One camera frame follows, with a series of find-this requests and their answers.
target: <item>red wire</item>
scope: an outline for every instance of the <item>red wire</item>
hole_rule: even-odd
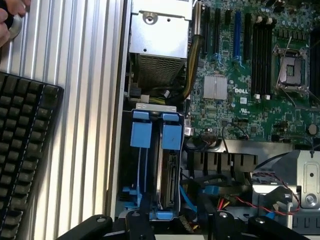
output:
[[[235,196],[235,198],[243,203],[243,204],[246,204],[250,207],[253,207],[255,209],[262,209],[262,210],[265,210],[266,212],[268,213],[275,213],[275,214],[279,214],[279,215],[282,215],[282,216],[286,216],[286,215],[293,215],[294,213],[298,212],[300,210],[300,200],[299,198],[297,197],[297,195],[288,187],[288,185],[283,181],[281,180],[279,177],[277,177],[275,174],[273,173],[267,173],[267,172],[259,172],[259,173],[255,173],[254,176],[260,176],[260,177],[265,177],[265,176],[269,176],[269,177],[273,177],[273,178],[276,178],[279,182],[281,182],[283,184],[283,186],[286,188],[286,189],[289,189],[292,194],[293,194],[293,197],[296,199],[297,203],[298,203],[298,206],[295,210],[291,211],[291,212],[281,212],[281,211],[275,211],[275,210],[270,210],[264,206],[257,206],[257,205],[254,205],[248,201],[244,201],[242,200],[240,197],[238,196]]]
[[[221,210],[222,206],[224,205],[224,199],[222,198],[220,204],[218,206],[218,210]]]

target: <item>human hand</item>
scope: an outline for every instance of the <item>human hand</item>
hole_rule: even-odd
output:
[[[5,2],[7,5],[7,10],[10,14],[25,15],[25,6],[29,7],[31,0],[5,0]],[[7,18],[8,13],[4,9],[0,8],[0,47],[2,47],[10,38],[10,33],[8,31],[7,25],[4,23]]]

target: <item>green circuit board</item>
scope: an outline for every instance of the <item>green circuit board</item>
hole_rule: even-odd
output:
[[[203,54],[199,61],[194,89],[190,94],[190,106],[188,118],[194,129],[194,135],[214,133],[221,136],[222,129],[229,122],[238,124],[238,120],[246,120],[239,123],[249,135],[251,141],[271,142],[272,135],[278,135],[282,139],[292,139],[294,143],[306,143],[293,136],[302,136],[308,139],[319,138],[320,134],[310,135],[306,129],[314,124],[320,126],[320,111],[318,106],[310,104],[309,94],[290,95],[290,98],[281,90],[275,88],[278,80],[280,60],[272,56],[272,86],[271,97],[265,99],[261,96],[256,99],[251,92],[252,62],[235,62],[233,59],[235,12],[241,12],[241,40],[240,53],[243,54],[244,43],[244,17],[246,13],[255,16],[268,16],[277,21],[272,33],[272,46],[286,49],[289,39],[279,36],[279,31],[294,30],[298,35],[304,35],[301,39],[291,39],[288,49],[303,51],[306,54],[305,67],[301,74],[306,76],[304,81],[309,82],[309,52],[310,31],[313,28],[315,14],[311,7],[305,6],[296,9],[285,7],[283,12],[274,13],[273,7],[267,8],[260,1],[255,0],[212,0],[204,2],[210,7],[210,28],[208,32],[209,46],[207,54]],[[215,21],[215,9],[221,9],[221,21],[219,31],[220,59],[214,58],[213,26]],[[232,10],[231,22],[225,25],[225,12]],[[204,98],[205,76],[222,75],[227,78],[227,99]],[[279,123],[285,122],[285,127],[276,128]],[[242,133],[228,126],[225,130],[226,139],[239,139]]]

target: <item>motherboard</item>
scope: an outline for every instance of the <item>motherboard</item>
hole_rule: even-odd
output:
[[[320,23],[299,0],[205,0],[187,112],[194,136],[306,144],[320,138]]]

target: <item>cpu socket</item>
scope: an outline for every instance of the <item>cpu socket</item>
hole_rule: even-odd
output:
[[[277,78],[277,88],[282,88],[286,92],[305,93],[308,89],[307,71],[308,57],[306,50],[276,48],[276,65],[278,66],[279,78]]]

